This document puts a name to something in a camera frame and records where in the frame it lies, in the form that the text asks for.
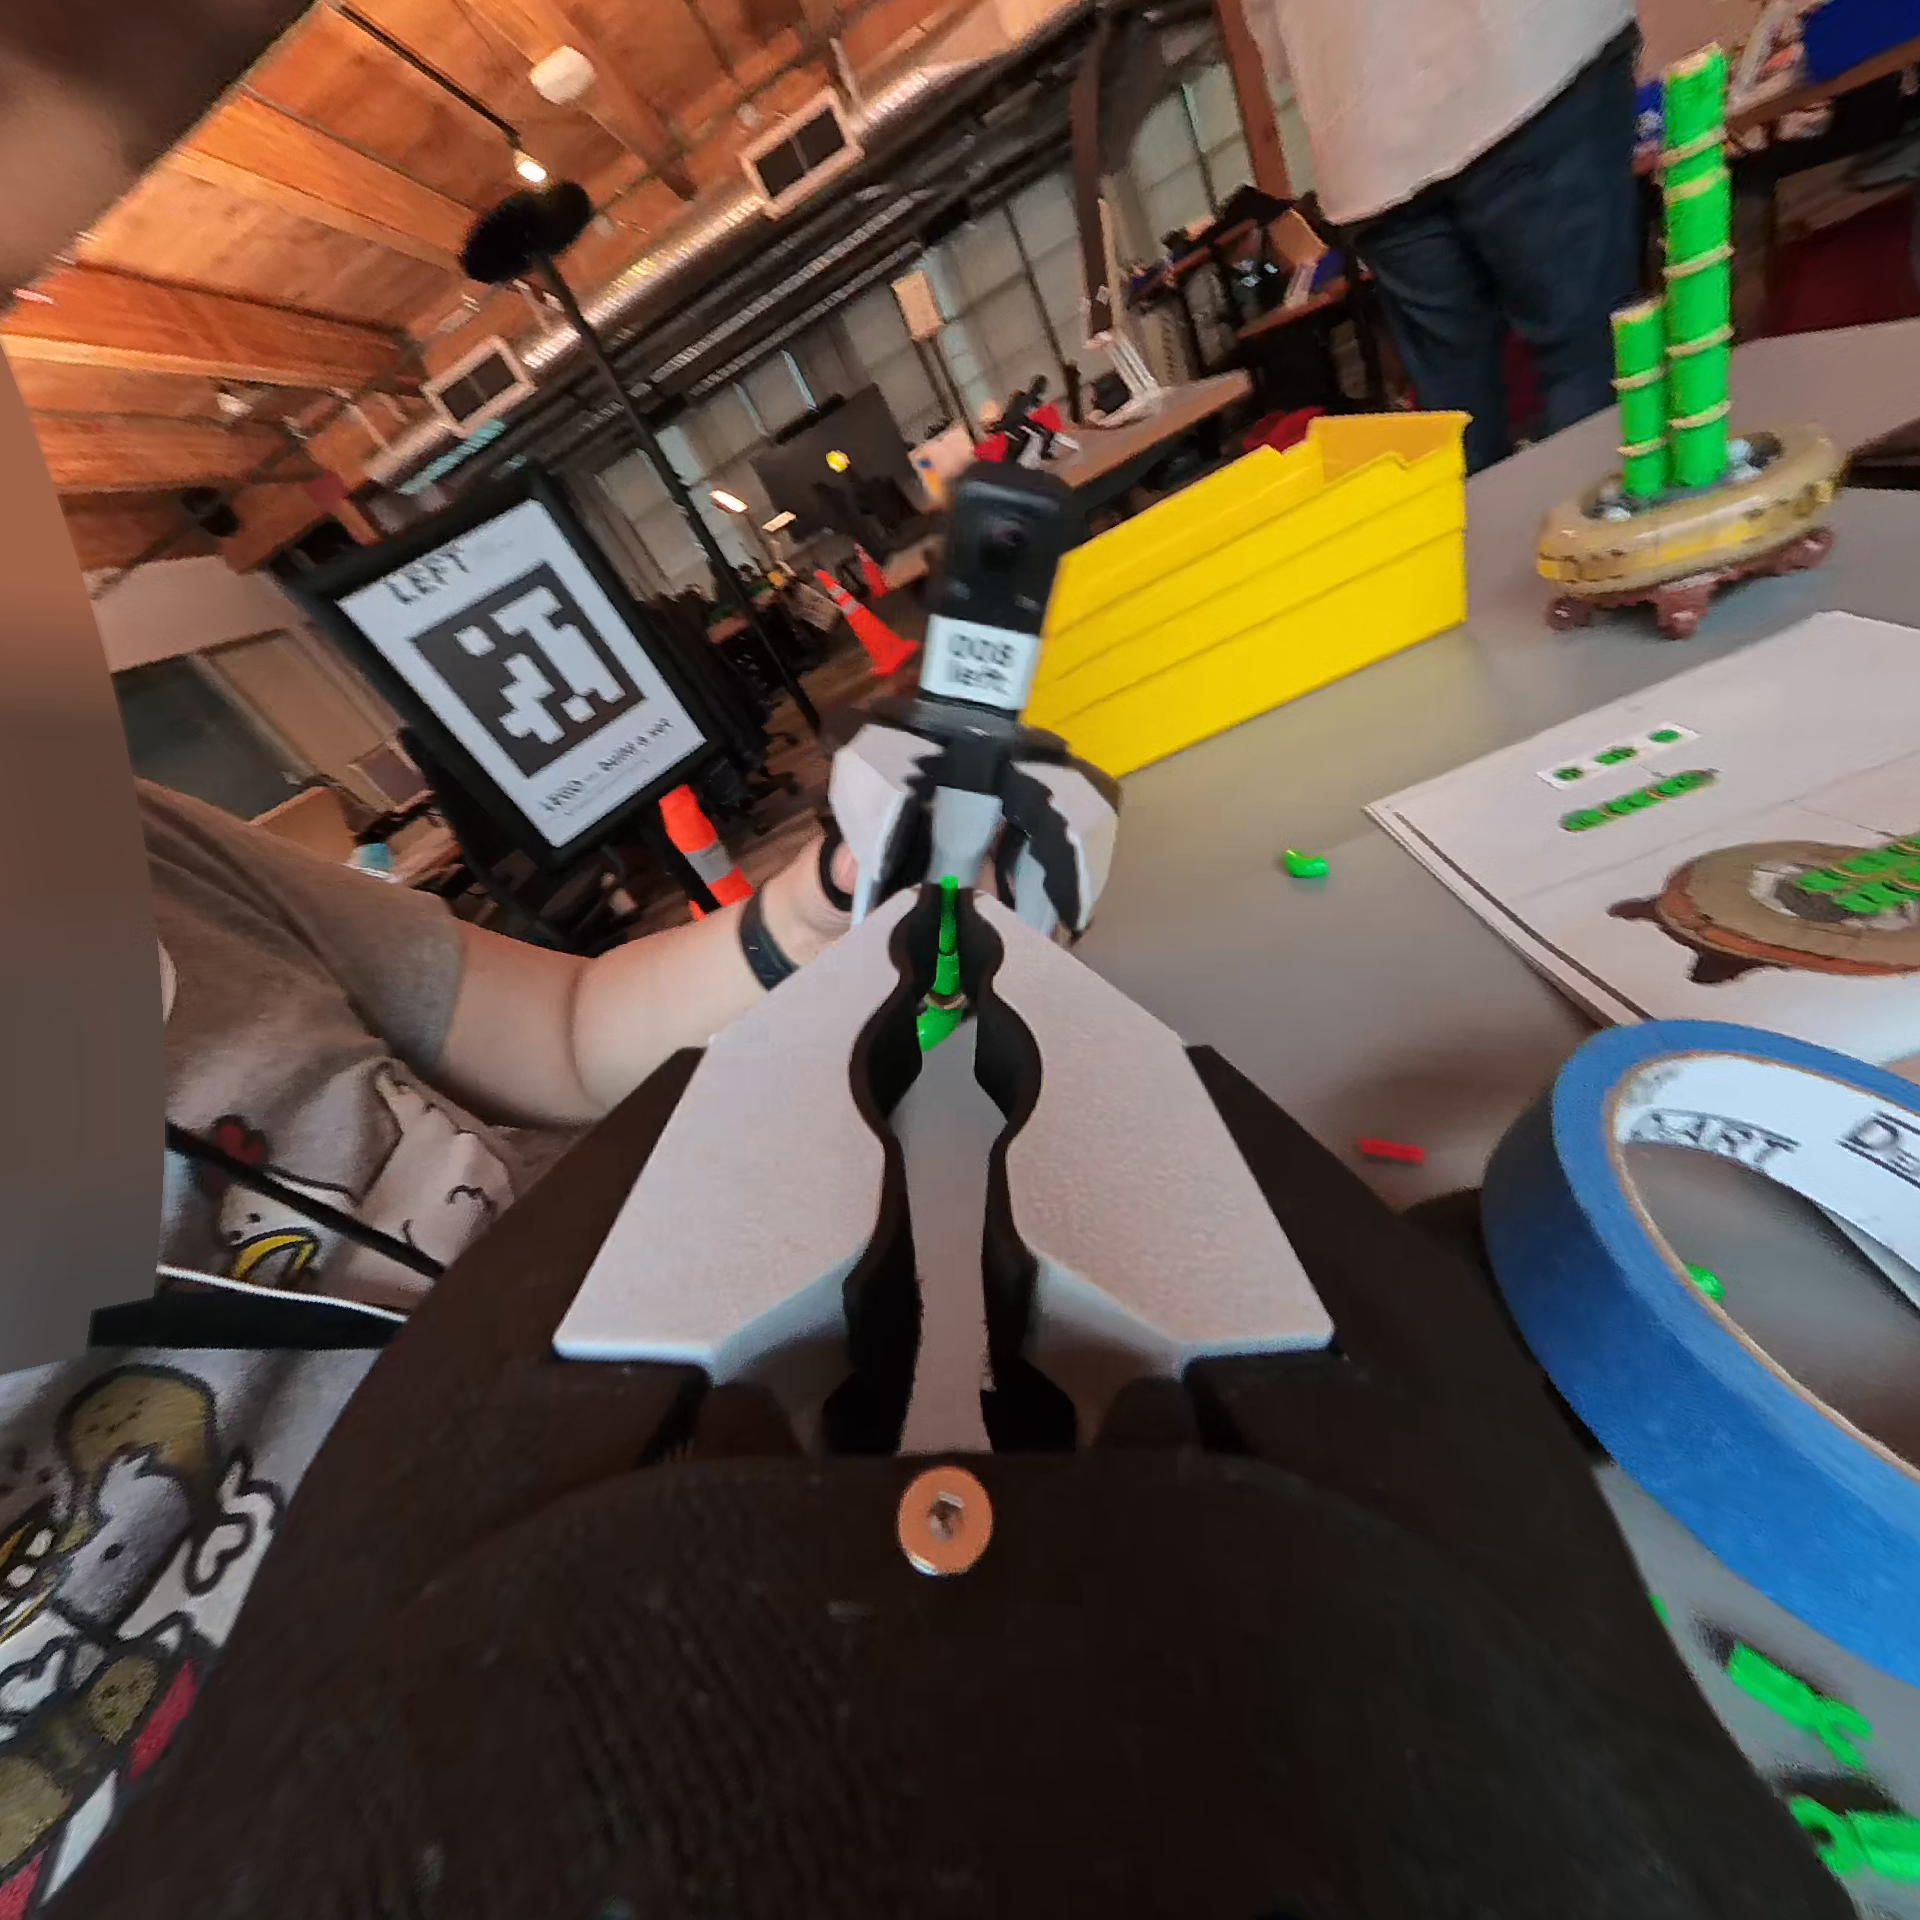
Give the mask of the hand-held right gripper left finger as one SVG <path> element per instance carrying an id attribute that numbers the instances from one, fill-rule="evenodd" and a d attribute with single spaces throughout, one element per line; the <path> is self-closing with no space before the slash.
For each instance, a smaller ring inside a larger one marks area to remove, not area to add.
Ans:
<path id="1" fill-rule="evenodd" d="M 555 1355 L 763 1385 L 823 1433 L 905 1426 L 923 1311 L 894 1115 L 920 1078 L 926 960 L 915 889 L 707 1048 Z"/>

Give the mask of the lego instruction booklet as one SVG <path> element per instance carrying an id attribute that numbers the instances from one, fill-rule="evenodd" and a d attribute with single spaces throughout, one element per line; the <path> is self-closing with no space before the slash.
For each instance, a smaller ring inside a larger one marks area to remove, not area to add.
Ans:
<path id="1" fill-rule="evenodd" d="M 1915 1078 L 1913 627 L 1815 614 L 1367 817 L 1600 1025 L 1751 1025 Z"/>

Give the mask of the lego bamboo plant model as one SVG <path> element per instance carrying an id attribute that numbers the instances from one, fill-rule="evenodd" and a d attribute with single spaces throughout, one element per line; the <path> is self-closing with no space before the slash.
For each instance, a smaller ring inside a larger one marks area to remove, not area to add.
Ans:
<path id="1" fill-rule="evenodd" d="M 1661 83 L 1661 294 L 1612 317 L 1615 472 L 1542 519 L 1547 624 L 1646 609 L 1687 641 L 1721 590 L 1819 568 L 1844 457 L 1819 429 L 1737 434 L 1733 179 L 1725 56 L 1709 43 Z"/>

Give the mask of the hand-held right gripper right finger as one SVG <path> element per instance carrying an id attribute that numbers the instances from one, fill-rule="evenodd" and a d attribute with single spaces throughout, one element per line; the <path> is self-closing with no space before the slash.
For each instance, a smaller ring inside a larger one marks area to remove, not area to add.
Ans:
<path id="1" fill-rule="evenodd" d="M 1093 1433 L 1199 1361 L 1325 1354 L 1334 1323 L 1181 1039 L 972 903 L 973 1074 L 992 1143 L 988 1433 Z"/>

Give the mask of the person's left forearm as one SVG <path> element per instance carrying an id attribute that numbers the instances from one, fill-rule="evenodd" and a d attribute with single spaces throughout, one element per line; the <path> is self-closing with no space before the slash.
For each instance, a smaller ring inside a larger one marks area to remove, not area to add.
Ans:
<path id="1" fill-rule="evenodd" d="M 742 905 L 600 955 L 465 929 L 447 1030 L 424 1070 L 487 1121 L 600 1121 L 680 1050 L 704 1048 L 753 1007 Z"/>

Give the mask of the person's left hand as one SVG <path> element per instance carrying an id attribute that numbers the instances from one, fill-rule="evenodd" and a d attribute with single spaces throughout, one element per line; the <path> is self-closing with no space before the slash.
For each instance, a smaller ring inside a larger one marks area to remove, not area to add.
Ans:
<path id="1" fill-rule="evenodd" d="M 785 955 L 803 969 L 852 929 L 857 864 L 845 845 L 823 837 L 782 875 L 782 933 Z"/>

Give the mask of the green lego cylinder piece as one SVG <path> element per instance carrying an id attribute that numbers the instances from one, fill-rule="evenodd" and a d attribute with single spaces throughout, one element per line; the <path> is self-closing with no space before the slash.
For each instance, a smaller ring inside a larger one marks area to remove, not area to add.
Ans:
<path id="1" fill-rule="evenodd" d="M 1729 1643 L 1724 1670 L 1742 1695 L 1813 1739 L 1841 1769 L 1864 1769 L 1875 1727 L 1857 1709 L 1813 1687 L 1742 1640 Z"/>

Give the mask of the yellow plastic bin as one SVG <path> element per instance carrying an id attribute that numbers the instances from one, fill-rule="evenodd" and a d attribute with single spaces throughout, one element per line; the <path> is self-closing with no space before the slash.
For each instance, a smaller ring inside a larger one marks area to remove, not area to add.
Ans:
<path id="1" fill-rule="evenodd" d="M 1111 777 L 1467 616 L 1467 417 L 1333 417 L 1076 546 L 1023 718 Z"/>

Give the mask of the green lego bamboo stalk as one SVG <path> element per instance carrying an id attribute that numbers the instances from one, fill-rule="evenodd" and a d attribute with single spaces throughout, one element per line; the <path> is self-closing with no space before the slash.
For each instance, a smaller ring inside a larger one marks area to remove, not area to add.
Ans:
<path id="1" fill-rule="evenodd" d="M 961 885 L 955 875 L 940 880 L 940 933 L 931 984 L 918 1000 L 916 1039 L 923 1055 L 944 1045 L 972 1013 L 968 991 L 961 979 L 957 952 L 957 899 Z"/>

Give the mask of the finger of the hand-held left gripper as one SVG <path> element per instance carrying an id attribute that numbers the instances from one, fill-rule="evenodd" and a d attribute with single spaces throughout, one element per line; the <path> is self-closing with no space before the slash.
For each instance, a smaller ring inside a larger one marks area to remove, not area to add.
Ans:
<path id="1" fill-rule="evenodd" d="M 912 733 L 855 733 L 832 757 L 829 813 L 852 859 L 851 919 L 934 880 L 927 783 L 944 746 Z"/>
<path id="2" fill-rule="evenodd" d="M 1079 759 L 1017 759 L 1001 777 L 1001 903 L 1076 944 L 1109 885 L 1117 787 Z"/>

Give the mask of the grey work table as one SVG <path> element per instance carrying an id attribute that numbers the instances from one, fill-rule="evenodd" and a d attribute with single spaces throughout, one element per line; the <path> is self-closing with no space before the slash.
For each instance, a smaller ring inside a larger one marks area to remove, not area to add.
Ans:
<path id="1" fill-rule="evenodd" d="M 1076 450 L 1048 462 L 1045 472 L 1079 495 L 1088 510 L 1111 505 L 1168 464 L 1212 464 L 1230 426 L 1248 418 L 1255 395 L 1253 378 L 1239 368 L 1161 389 L 1159 406 L 1137 422 L 1080 426 Z"/>

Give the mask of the blue masking tape roll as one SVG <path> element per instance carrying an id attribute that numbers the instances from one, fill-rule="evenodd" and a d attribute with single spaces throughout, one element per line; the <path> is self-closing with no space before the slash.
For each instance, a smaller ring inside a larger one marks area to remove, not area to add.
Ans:
<path id="1" fill-rule="evenodd" d="M 1619 1469 L 1749 1586 L 1913 1687 L 1915 1465 L 1691 1280 L 1630 1145 L 1760 1175 L 1915 1270 L 1915 1083 L 1747 1025 L 1614 1027 L 1507 1129 L 1479 1190 L 1503 1305 Z"/>

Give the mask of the black light stand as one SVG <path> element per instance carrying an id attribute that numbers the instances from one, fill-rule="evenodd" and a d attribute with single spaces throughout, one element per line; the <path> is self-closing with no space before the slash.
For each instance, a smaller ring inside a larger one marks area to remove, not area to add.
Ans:
<path id="1" fill-rule="evenodd" d="M 557 301 L 563 318 L 566 320 L 579 349 L 592 361 L 592 368 L 613 395 L 616 411 L 623 417 L 640 450 L 656 472 L 662 493 L 670 497 L 686 522 L 686 529 L 696 537 L 701 552 L 707 554 L 712 581 L 732 599 L 734 611 L 745 621 L 748 635 L 759 646 L 766 664 L 775 670 L 807 733 L 817 736 L 823 718 L 808 701 L 797 673 L 782 657 L 775 638 L 763 627 L 745 583 L 736 575 L 736 568 L 728 563 L 725 550 L 712 536 L 712 529 L 693 503 L 678 472 L 665 457 L 653 429 L 646 424 L 636 395 L 623 385 L 598 330 L 587 320 L 579 298 L 571 294 L 565 275 L 559 272 L 559 255 L 585 233 L 592 217 L 595 208 L 589 195 L 582 185 L 571 181 L 547 181 L 515 193 L 473 221 L 462 247 L 462 271 L 470 282 L 488 286 L 535 278 Z"/>

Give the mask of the orange traffic cone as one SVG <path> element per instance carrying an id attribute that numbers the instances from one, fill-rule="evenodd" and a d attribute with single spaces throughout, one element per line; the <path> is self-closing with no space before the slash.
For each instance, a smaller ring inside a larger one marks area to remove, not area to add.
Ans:
<path id="1" fill-rule="evenodd" d="M 657 814 L 665 842 L 688 874 L 688 910 L 694 921 L 704 921 L 712 910 L 751 902 L 751 882 L 739 869 L 689 784 L 665 792 Z"/>
<path id="2" fill-rule="evenodd" d="M 852 632 L 878 681 L 888 681 L 918 662 L 920 646 L 900 635 L 872 609 L 855 599 L 833 575 L 824 568 L 815 568 L 814 581 L 827 595 L 836 616 Z"/>

